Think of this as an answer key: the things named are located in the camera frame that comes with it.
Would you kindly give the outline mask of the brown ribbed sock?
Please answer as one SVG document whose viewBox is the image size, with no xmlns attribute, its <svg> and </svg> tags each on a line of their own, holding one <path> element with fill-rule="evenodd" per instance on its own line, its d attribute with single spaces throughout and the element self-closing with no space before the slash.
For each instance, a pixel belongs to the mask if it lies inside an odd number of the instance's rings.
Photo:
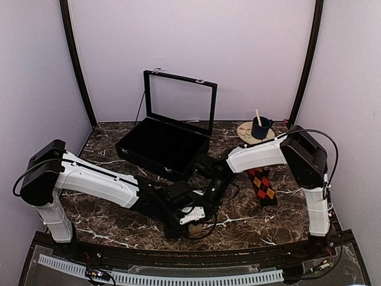
<svg viewBox="0 0 381 286">
<path fill-rule="evenodd" d="M 203 224 L 197 224 L 197 225 L 190 224 L 188 226 L 188 236 L 190 238 L 200 237 L 203 234 L 203 231 L 204 231 Z"/>
</svg>

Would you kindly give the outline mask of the argyle patterned sock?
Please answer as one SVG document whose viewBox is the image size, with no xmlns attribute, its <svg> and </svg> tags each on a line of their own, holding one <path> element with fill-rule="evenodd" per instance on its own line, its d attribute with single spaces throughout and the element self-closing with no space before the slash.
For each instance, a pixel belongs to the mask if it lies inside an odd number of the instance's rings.
<svg viewBox="0 0 381 286">
<path fill-rule="evenodd" d="M 274 188 L 270 184 L 270 171 L 263 168 L 254 168 L 247 171 L 254 191 L 259 199 L 261 207 L 276 206 L 277 198 Z"/>
</svg>

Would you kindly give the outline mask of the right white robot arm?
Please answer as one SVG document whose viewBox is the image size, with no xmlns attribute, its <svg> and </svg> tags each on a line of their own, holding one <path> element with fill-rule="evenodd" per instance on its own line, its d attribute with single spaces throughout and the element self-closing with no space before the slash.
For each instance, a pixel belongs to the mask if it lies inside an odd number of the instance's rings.
<svg viewBox="0 0 381 286">
<path fill-rule="evenodd" d="M 217 204 L 230 185 L 233 175 L 259 167 L 288 165 L 295 182 L 302 188 L 308 210 L 309 233 L 313 238 L 304 245 L 304 254 L 315 259 L 327 248 L 325 236 L 330 229 L 330 192 L 334 170 L 328 169 L 327 151 L 312 137 L 328 134 L 299 125 L 264 142 L 240 145 L 219 157 L 203 154 L 197 158 L 195 170 L 210 180 L 199 195 L 209 204 Z"/>
</svg>

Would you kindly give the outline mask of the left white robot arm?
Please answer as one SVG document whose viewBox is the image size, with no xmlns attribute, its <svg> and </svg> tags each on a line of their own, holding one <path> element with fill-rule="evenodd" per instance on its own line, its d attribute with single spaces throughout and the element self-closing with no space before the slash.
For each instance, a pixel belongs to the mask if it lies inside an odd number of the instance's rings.
<svg viewBox="0 0 381 286">
<path fill-rule="evenodd" d="M 78 158 L 60 139 L 51 141 L 29 160 L 13 186 L 13 194 L 33 206 L 60 249 L 71 260 L 84 255 L 74 239 L 75 227 L 60 201 L 67 189 L 92 195 L 161 222 L 168 237 L 188 233 L 190 223 L 207 217 L 202 194 L 187 183 L 167 185 L 148 178 L 116 173 Z"/>
</svg>

